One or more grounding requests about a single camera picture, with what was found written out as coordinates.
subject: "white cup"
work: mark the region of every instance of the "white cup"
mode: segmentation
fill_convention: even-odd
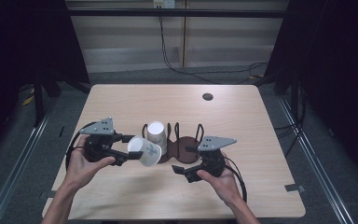
[[[167,153],[167,135],[164,124],[160,121],[153,121],[147,125],[147,140],[161,147],[161,153]]]
[[[127,145],[127,150],[131,151],[143,151],[141,159],[139,161],[144,166],[152,166],[158,163],[161,158],[161,147],[150,141],[147,141],[142,136],[134,136]]]

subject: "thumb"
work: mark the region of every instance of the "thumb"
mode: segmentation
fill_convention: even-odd
[[[198,170],[197,171],[197,175],[205,180],[206,182],[208,182],[209,184],[211,184],[212,186],[214,185],[215,183],[215,177],[212,176],[211,174],[209,174],[208,172],[204,171],[204,170]]]
[[[98,170],[101,170],[102,168],[112,164],[116,161],[116,158],[114,157],[105,157],[101,159],[100,161],[95,162],[95,166]]]

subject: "forearm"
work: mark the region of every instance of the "forearm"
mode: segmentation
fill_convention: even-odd
[[[235,199],[232,203],[228,203],[227,206],[234,213],[239,224],[260,223],[242,198]]]
[[[61,224],[66,223],[71,211],[72,201],[76,191],[65,186],[57,189],[53,201],[43,218],[42,224]]]

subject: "hand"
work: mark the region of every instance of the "hand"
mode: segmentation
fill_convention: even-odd
[[[86,144],[87,137],[88,135],[82,135],[80,137],[76,148],[71,154],[68,170],[62,182],[62,187],[67,187],[74,192],[88,185],[99,170],[112,164],[116,160],[114,157],[106,157],[96,162],[87,161],[84,158],[85,149],[83,148]]]
[[[219,198],[227,205],[233,204],[238,198],[241,199],[241,194],[238,191],[237,183],[235,182],[234,174],[227,168],[219,177],[215,177],[204,170],[198,170],[197,175],[211,184]]]

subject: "light wood tabletop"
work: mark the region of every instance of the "light wood tabletop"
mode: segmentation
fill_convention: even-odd
[[[211,101],[202,98],[213,96]],[[154,120],[180,123],[180,136],[195,137],[201,123],[205,135],[237,139],[221,150],[238,165],[248,204],[257,217],[302,217],[305,208],[269,115],[255,86],[228,85],[96,85],[83,108],[77,133],[84,125],[112,117],[118,133],[141,135]],[[127,152],[127,144],[113,149]],[[52,190],[65,176],[64,160]],[[70,219],[152,220],[234,218],[231,210],[204,182],[188,183],[172,165],[175,158],[152,167],[127,161],[121,167],[102,169],[73,201]],[[51,199],[48,199],[45,215]]]

